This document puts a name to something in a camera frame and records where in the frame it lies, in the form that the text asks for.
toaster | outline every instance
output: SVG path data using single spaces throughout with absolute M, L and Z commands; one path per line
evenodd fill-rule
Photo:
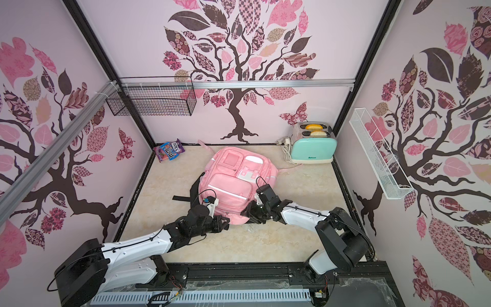
M 294 164 L 331 163 L 337 141 L 325 122 L 300 122 L 293 126 L 291 162 Z

wall shelf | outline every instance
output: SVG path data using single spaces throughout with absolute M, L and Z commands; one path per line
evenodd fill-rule
M 371 134 L 365 128 L 365 124 L 370 122 L 375 127 L 374 132 Z M 377 141 L 377 143 L 383 142 L 385 144 L 384 147 L 388 149 L 389 154 L 386 156 L 387 161 L 384 159 L 379 151 L 379 148 L 377 147 L 377 144 L 373 140 L 374 135 L 382 136 L 382 134 L 375 122 L 372 120 L 367 109 L 355 109 L 350 119 L 350 125 L 353 128 L 356 137 L 360 141 L 363 151 L 365 151 L 368 161 L 370 162 L 370 165 L 372 166 L 373 171 L 380 182 L 380 186 L 382 187 L 385 197 L 387 199 L 401 199 L 407 194 L 411 193 L 414 188 L 404 173 L 404 170 L 402 170 L 399 161 L 397 161 L 396 155 L 394 155 L 390 149 L 391 147 L 387 140 L 381 138 L 381 140 Z M 404 174 L 406 182 L 397 182 L 397 180 L 394 178 L 391 169 L 394 169 L 395 167 Z

pink wall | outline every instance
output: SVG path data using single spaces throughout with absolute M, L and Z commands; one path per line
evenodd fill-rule
M 174 76 L 201 70 L 202 81 L 246 80 L 247 69 L 252 80 L 266 80 L 270 74 L 274 74 L 271 78 L 288 80 L 296 78 L 298 75 L 289 74 L 296 72 L 316 79 L 354 78 L 387 4 L 387 0 L 244 2 L 251 4 L 250 11 L 241 9 L 238 0 L 153 0 L 145 5 L 130 0 L 79 1 L 120 76 Z M 198 16 L 201 22 L 187 22 L 183 14 Z M 249 15 L 254 16 L 250 21 L 244 17 Z M 229 44 L 217 39 L 228 29 L 235 34 L 245 32 L 244 37 L 231 36 Z M 176 46 L 176 33 L 184 47 Z M 249 52 L 250 43 L 254 46 Z M 277 94 L 261 88 L 232 91 L 234 99 L 229 102 L 227 89 L 197 90 L 199 99 L 191 117 L 144 116 L 144 120 L 156 142 L 176 138 L 191 143 L 198 139 L 209 143 L 274 142 L 291 131 L 281 114 L 295 114 L 307 102 L 308 120 L 333 125 L 348 95 L 347 87 L 290 88 L 284 95 L 283 89 L 276 90 Z
M 60 1 L 0 8 L 6 191 L 108 79 Z M 2 305 L 59 305 L 58 294 L 46 291 L 55 268 L 88 239 L 112 240 L 149 155 L 130 117 L 114 117 L 105 105 L 92 118 L 0 226 Z
M 380 124 L 413 193 L 387 200 L 347 122 L 338 136 L 336 158 L 406 306 L 490 304 L 491 7 L 480 7 L 485 2 L 404 1 L 356 99 L 354 108 L 366 108 Z

tree mural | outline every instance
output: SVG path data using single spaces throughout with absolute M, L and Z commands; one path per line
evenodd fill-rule
M 7 108 L 0 118 L 0 146 L 5 152 L 0 155 L 0 180 L 9 185 L 12 185 L 37 159 L 41 149 L 50 145 L 54 137 L 63 131 L 63 123 L 66 124 L 66 121 L 75 118 L 70 110 L 83 108 L 89 99 L 87 84 L 82 82 L 81 87 L 73 90 L 66 71 L 58 75 L 56 86 L 52 79 L 52 75 L 57 74 L 55 64 L 44 52 L 34 47 L 32 52 L 43 65 L 42 71 L 37 72 L 38 76 L 41 76 L 43 89 L 38 77 L 34 77 L 25 81 L 22 93 L 19 93 L 18 89 L 14 89 L 14 81 L 17 78 L 32 76 L 34 73 L 30 69 L 34 66 L 35 60 L 26 54 L 27 46 L 24 40 L 14 37 L 12 41 L 13 47 L 2 43 L 0 49 L 0 68 L 12 87 L 9 89 L 5 84 L 3 85 L 3 102 L 0 100 L 0 111 L 2 108 Z M 37 101 L 35 110 L 29 107 L 27 104 L 29 101 L 33 103 Z M 49 101 L 55 102 L 57 110 L 52 108 Z M 105 146 L 108 136 L 109 127 L 99 126 L 104 119 L 104 114 L 105 110 L 102 107 L 55 164 L 48 169 L 47 174 L 51 178 L 49 182 L 42 187 L 36 186 L 29 192 L 23 202 L 33 202 L 33 206 L 15 211 L 10 216 L 26 215 L 20 229 L 25 228 L 24 235 L 28 242 L 44 248 L 45 235 L 63 227 L 67 219 L 68 207 L 72 209 L 73 215 L 83 213 L 98 215 L 104 227 L 103 241 L 107 238 L 109 223 L 117 223 L 121 218 L 122 214 L 116 217 L 113 213 L 122 197 L 108 207 L 100 202 L 89 202 L 77 197 L 76 186 L 85 186 L 83 178 L 92 174 L 87 169 L 88 165 L 98 163 L 104 158 L 98 153 Z M 121 129 L 119 135 L 124 148 L 116 156 L 117 161 L 124 157 L 131 157 L 129 147 L 134 142 Z M 51 200 L 54 204 L 51 210 L 43 208 L 47 200 Z
M 384 84 L 384 102 L 375 106 L 365 128 L 372 134 L 379 127 L 372 138 L 380 153 L 388 162 L 391 149 L 412 183 L 415 190 L 405 197 L 404 207 L 417 205 L 420 237 L 428 232 L 438 252 L 472 281 L 468 251 L 491 280 L 491 238 L 477 227 L 491 222 L 491 211 L 468 207 L 472 201 L 491 201 L 491 195 L 474 186 L 475 179 L 491 184 L 491 138 L 477 137 L 489 135 L 491 129 L 491 73 L 484 75 L 478 59 L 486 61 L 491 55 L 491 7 L 470 9 L 474 22 L 469 32 L 460 24 L 446 25 L 446 48 L 458 57 L 441 48 L 425 49 L 427 72 L 410 59 L 398 87 L 394 79 Z M 405 181 L 397 163 L 388 167 L 398 182 Z M 376 209 L 381 195 L 379 184 L 371 200 L 357 197 L 365 208 Z M 471 203 L 454 199 L 462 196 L 471 197 Z M 369 220 L 375 230 L 373 215 Z M 414 286 L 420 295 L 420 285 Z
M 310 79 L 318 71 L 301 68 L 306 67 L 316 56 L 315 53 L 309 56 L 301 53 L 310 39 L 302 37 L 308 27 L 308 16 L 305 10 L 300 14 L 297 12 L 302 6 L 301 0 L 294 0 L 292 3 L 290 0 L 262 0 L 263 3 L 259 0 L 174 1 L 190 10 L 177 12 L 169 19 L 169 27 L 175 21 L 184 26 L 186 31 L 165 28 L 167 40 L 178 55 L 167 51 L 163 62 L 172 70 L 177 70 L 176 80 L 179 80 L 179 76 L 188 74 L 188 71 L 180 69 L 183 62 L 192 65 L 193 80 L 201 81 Z M 264 17 L 270 8 L 272 10 L 267 23 L 259 25 L 261 16 Z M 199 32 L 205 29 L 208 32 L 212 30 L 213 33 L 199 37 Z M 271 58 L 278 53 L 277 50 L 280 50 L 279 56 Z M 301 69 L 285 72 L 285 66 Z M 274 105 L 275 100 L 288 99 L 298 94 L 291 87 L 270 90 L 197 89 L 195 93 L 197 98 L 203 97 L 204 105 L 209 102 L 216 108 L 228 105 L 228 112 L 233 116 L 236 127 L 221 139 L 237 136 L 244 143 L 248 143 L 244 136 L 257 136 L 257 133 L 245 127 L 238 109 L 240 102 L 244 105 L 257 105 L 264 101 Z M 301 116 L 293 117 L 298 121 L 305 120 Z

beige floor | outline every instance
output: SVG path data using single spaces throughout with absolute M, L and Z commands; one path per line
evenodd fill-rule
M 215 151 L 223 146 L 212 146 Z M 244 149 L 262 154 L 278 168 L 291 167 L 275 145 L 250 145 Z M 211 153 L 200 146 L 186 146 L 173 161 L 155 159 L 121 240 L 158 230 L 187 214 L 188 202 L 172 200 L 189 196 L 191 184 L 201 174 Z M 330 210 L 346 204 L 331 164 L 303 165 L 278 175 L 274 191 L 313 209 Z M 166 262 L 288 262 L 305 261 L 322 249 L 316 233 L 293 225 L 268 221 L 266 224 L 231 225 L 228 231 L 208 234 L 206 240 L 164 254 Z

